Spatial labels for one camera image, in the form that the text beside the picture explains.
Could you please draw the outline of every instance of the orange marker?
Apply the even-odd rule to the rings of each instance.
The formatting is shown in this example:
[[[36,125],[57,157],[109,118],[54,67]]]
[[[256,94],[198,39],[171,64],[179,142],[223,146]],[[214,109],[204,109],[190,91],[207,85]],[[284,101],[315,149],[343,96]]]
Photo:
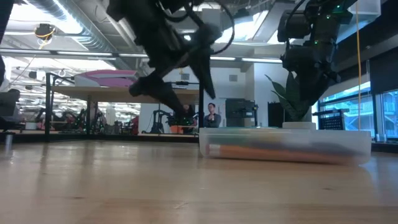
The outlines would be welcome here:
[[[347,164],[352,158],[337,156],[333,154],[322,154],[319,152],[303,152],[298,149],[259,149],[243,146],[229,146],[219,144],[208,144],[205,156],[229,159],[258,159],[270,161],[290,162],[317,162],[331,164]]]

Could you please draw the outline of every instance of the chair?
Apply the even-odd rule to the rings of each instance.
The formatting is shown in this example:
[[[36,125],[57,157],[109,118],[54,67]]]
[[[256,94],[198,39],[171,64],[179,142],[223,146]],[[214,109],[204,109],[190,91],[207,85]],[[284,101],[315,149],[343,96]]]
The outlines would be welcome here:
[[[6,117],[12,117],[14,115],[14,109],[18,99],[19,93],[0,93],[0,129],[2,129],[2,132],[0,133],[0,142],[4,141],[6,151],[11,150],[12,138],[15,135],[15,133],[7,131],[17,124],[13,121],[9,121]]]

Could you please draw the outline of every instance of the black robotic arm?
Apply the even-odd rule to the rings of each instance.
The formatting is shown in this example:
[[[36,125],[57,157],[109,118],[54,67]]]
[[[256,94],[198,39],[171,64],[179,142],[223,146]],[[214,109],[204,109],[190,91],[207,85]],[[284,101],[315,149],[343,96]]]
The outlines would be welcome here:
[[[334,57],[338,49],[337,37],[340,25],[349,24],[353,15],[348,11],[357,0],[309,0],[303,11],[285,11],[278,27],[278,41],[286,42],[281,57],[283,67],[297,74],[301,100],[311,105],[333,83],[340,82]],[[303,45],[290,45],[289,39],[310,40]]]
[[[149,95],[173,109],[183,113],[183,107],[172,86],[163,77],[175,68],[189,66],[195,76],[202,81],[209,96],[215,98],[215,90],[210,74],[211,45],[221,37],[219,28],[204,23],[193,11],[203,0],[113,0],[107,13],[116,21],[126,18],[133,29],[137,45],[143,46],[149,57],[148,66],[155,70],[130,86],[132,96]],[[172,17],[171,13],[184,7],[186,15]],[[181,22],[190,17],[198,26],[191,41],[185,40],[167,22]]]

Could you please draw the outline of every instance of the wooden surface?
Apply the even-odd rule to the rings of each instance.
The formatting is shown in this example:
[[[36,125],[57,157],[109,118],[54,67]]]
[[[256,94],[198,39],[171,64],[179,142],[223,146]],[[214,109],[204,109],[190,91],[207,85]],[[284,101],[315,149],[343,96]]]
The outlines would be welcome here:
[[[197,144],[80,141],[0,154],[0,223],[398,223],[398,156],[361,167],[199,159]]]
[[[71,98],[87,100],[88,95],[91,95],[91,100],[97,102],[110,103],[158,103],[157,100],[150,96],[132,97],[128,88],[121,87],[80,87],[80,86],[54,86],[52,89],[63,95]],[[198,90],[174,90],[181,103],[192,104],[199,102]]]
[[[7,130],[16,134],[44,134],[44,130]],[[59,131],[50,131],[50,134],[59,134]]]
[[[161,136],[161,137],[185,137],[185,138],[199,138],[199,135],[194,134],[138,134],[140,136]]]

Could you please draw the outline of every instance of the clear plastic container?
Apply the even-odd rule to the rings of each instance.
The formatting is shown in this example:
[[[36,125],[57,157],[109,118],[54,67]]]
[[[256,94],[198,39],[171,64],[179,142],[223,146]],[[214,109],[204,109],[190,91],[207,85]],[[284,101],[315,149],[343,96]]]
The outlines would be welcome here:
[[[367,131],[273,128],[201,128],[204,157],[364,164],[371,157]]]

